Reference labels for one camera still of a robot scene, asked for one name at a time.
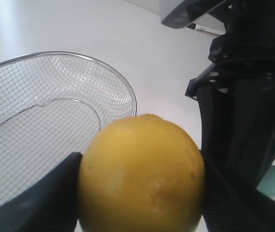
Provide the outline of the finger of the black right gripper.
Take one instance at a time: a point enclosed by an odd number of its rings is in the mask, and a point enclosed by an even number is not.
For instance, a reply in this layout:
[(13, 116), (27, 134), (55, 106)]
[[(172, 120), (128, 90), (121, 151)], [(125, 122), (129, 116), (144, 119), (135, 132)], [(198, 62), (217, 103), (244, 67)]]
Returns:
[(198, 91), (208, 186), (256, 191), (275, 160), (275, 86)]

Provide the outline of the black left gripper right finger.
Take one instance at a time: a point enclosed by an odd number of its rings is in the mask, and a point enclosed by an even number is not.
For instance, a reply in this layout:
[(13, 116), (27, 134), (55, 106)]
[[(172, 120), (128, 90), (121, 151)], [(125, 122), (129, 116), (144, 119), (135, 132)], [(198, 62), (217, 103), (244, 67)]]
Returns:
[(275, 201), (203, 153), (206, 194), (203, 217), (210, 232), (275, 232)]

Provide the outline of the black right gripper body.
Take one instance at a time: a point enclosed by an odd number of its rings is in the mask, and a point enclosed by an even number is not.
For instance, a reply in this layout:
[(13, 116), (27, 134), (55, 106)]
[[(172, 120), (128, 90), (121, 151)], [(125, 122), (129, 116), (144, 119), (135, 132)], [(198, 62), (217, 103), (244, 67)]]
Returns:
[(209, 14), (226, 30), (212, 41), (211, 65), (190, 80), (187, 97), (196, 99), (202, 87), (229, 88), (242, 79), (275, 82), (275, 0), (191, 0), (186, 10), (190, 22)]

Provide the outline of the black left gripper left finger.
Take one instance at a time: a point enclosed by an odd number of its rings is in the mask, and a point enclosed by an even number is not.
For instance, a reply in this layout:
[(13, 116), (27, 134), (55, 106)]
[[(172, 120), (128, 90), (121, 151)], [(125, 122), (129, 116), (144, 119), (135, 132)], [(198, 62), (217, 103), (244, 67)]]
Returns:
[(0, 206), (0, 232), (73, 232), (82, 155), (73, 152), (33, 186)]

